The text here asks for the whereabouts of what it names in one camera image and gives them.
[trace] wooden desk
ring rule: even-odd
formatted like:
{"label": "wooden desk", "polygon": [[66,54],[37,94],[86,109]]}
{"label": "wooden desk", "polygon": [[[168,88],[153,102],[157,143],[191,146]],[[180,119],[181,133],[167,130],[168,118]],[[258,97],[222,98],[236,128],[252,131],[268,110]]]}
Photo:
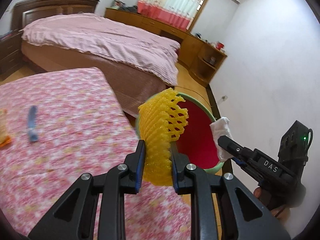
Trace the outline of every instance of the wooden desk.
{"label": "wooden desk", "polygon": [[[220,50],[217,50],[210,44],[194,37],[190,33],[183,32],[168,24],[140,14],[106,8],[104,17],[179,42],[181,44],[178,58],[179,63],[188,70],[190,76],[194,80],[204,87],[209,84],[214,74],[227,57],[227,55]],[[215,57],[216,59],[214,66],[206,62],[209,61],[211,57]]]}

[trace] finger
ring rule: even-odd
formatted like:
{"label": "finger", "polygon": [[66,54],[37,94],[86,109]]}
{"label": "finger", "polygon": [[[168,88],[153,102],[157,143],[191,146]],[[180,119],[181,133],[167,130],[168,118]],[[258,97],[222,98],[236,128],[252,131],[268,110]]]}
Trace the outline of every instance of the finger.
{"label": "finger", "polygon": [[256,188],[253,192],[253,195],[256,197],[256,198],[259,198],[261,196],[261,192],[262,192],[262,189],[260,187]]}

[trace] mattress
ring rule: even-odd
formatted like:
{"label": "mattress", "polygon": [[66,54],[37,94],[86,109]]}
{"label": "mattress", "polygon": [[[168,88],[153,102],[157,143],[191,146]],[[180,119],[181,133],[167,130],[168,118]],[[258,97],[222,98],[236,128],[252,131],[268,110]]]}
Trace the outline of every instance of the mattress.
{"label": "mattress", "polygon": [[[35,143],[29,142],[26,127],[32,105],[37,106]],[[24,235],[82,173],[107,172],[134,152],[138,142],[98,68],[4,84],[0,108],[8,110],[12,137],[12,143],[0,148],[0,208]],[[125,196],[125,226],[128,240],[189,239],[190,207],[173,187],[143,182],[139,194]]]}
{"label": "mattress", "polygon": [[55,46],[35,46],[26,41],[22,41],[21,51],[48,72],[72,69],[74,66],[99,68],[116,94],[123,111],[134,117],[138,116],[138,106],[152,95],[166,89],[166,84],[149,72],[96,55]]}

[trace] wooden nightstand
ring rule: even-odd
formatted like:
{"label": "wooden nightstand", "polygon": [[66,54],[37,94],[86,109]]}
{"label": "wooden nightstand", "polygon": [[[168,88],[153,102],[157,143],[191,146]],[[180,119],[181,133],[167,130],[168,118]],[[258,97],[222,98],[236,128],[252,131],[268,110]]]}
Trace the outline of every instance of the wooden nightstand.
{"label": "wooden nightstand", "polygon": [[0,81],[5,80],[23,66],[21,34],[15,32],[12,36],[0,41]]}

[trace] wooden headboard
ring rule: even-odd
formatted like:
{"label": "wooden headboard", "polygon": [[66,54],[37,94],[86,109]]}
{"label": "wooden headboard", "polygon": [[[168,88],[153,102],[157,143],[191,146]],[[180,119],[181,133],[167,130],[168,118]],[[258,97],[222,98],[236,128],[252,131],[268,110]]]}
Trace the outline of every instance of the wooden headboard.
{"label": "wooden headboard", "polygon": [[41,18],[95,11],[99,0],[26,0],[13,7],[11,30],[20,30]]}

